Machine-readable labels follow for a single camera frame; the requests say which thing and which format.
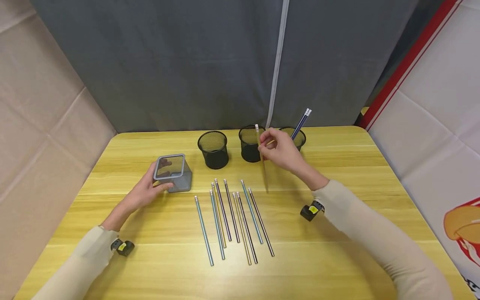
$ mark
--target left hand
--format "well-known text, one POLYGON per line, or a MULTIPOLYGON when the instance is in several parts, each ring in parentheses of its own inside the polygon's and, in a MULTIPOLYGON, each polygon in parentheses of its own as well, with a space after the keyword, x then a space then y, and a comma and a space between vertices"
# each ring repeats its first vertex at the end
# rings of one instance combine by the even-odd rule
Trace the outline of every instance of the left hand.
POLYGON ((153 186, 153 174, 155 172, 156 162, 153 162, 148 171, 142 176, 140 181, 133 187, 133 189, 120 202, 121 205, 126 206, 132 212, 149 205, 158 195, 163 191, 173 187, 173 183, 163 183, 153 186))

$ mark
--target sleeve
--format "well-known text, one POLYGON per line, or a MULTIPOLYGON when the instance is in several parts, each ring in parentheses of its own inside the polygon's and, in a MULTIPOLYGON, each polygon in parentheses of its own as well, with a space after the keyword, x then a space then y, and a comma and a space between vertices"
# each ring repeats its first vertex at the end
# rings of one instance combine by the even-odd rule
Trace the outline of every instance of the sleeve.
POLYGON ((448 283, 420 247, 338 181, 313 192, 325 217, 361 244, 387 272, 401 300, 453 299, 448 283))
POLYGON ((108 265, 113 255, 110 245, 117 238, 118 232, 105 230, 101 226, 91 229, 33 299, 83 299, 92 282, 108 265))

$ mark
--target black mesh pencil cup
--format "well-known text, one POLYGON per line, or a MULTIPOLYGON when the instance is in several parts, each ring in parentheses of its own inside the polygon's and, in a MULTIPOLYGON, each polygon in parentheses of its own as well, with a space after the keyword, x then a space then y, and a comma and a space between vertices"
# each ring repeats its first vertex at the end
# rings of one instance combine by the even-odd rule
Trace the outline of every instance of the black mesh pencil cup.
POLYGON ((172 182, 168 192, 187 192, 192 188, 192 170, 185 160, 185 154, 160 156, 156 161, 153 179, 160 183, 172 182))
POLYGON ((205 132, 198 139, 198 148, 207 167, 218 170, 228 163, 227 137, 220 131, 205 132))
MULTIPOLYGON (((262 126, 259 126, 259 129, 260 134, 265 131, 265 128, 262 126)), ((256 163, 257 161, 260 161, 260 152, 258 152, 255 125, 247 125, 240 129, 239 138, 241 144, 241 157, 250 163, 256 163)))
MULTIPOLYGON (((288 133, 289 136, 292 136, 292 133, 295 131, 295 128, 293 127, 282 127, 280 128, 280 131, 288 133)), ((295 144, 295 147, 300 151, 301 147, 305 145, 305 142, 307 141, 307 136, 303 133, 302 130, 299 131, 297 136, 293 139, 293 143, 295 144)))

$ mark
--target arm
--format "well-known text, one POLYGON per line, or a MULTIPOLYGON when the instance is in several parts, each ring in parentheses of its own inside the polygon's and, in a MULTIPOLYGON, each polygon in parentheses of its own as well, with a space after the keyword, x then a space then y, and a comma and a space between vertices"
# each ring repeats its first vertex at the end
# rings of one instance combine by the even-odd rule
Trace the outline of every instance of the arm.
POLYGON ((442 273, 412 239, 341 183, 309 166, 286 133, 269 129, 261 142, 262 155, 305 182, 325 207, 325 217, 361 244, 387 272, 399 299, 453 299, 442 273))
POLYGON ((78 243, 72 255, 33 297, 35 300, 83 299, 92 282, 108 265, 111 244, 127 218, 151 203, 172 183, 153 186, 155 163, 134 188, 112 210, 101 226, 91 229, 78 243))

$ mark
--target wooden table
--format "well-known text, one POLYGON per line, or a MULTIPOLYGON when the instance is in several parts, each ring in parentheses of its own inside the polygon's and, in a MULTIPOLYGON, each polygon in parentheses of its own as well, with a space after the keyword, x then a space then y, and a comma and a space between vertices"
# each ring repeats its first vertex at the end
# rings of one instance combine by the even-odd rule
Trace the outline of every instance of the wooden table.
MULTIPOLYGON (((230 161, 208 169, 197 139, 203 132, 122 133, 92 170, 16 299, 30 299, 68 258, 83 235, 100 224, 158 156, 184 153, 193 171, 192 190, 165 194, 131 216, 120 233, 132 240, 128 257, 114 255, 86 299, 395 299, 385 272, 358 245, 323 217, 299 215, 312 202, 307 187, 267 162, 270 192, 259 163, 240 156, 238 130, 228 137, 230 161), (254 191, 276 256, 259 244, 247 206, 258 264, 248 266, 243 244, 227 242, 220 258, 210 183, 223 178, 230 191, 240 179, 254 191), (198 195, 215 266, 208 261, 193 196, 198 195)), ((366 131, 359 127, 305 128, 306 160, 344 183, 367 205, 404 230, 445 274, 455 299, 472 299, 467 285, 366 131)))

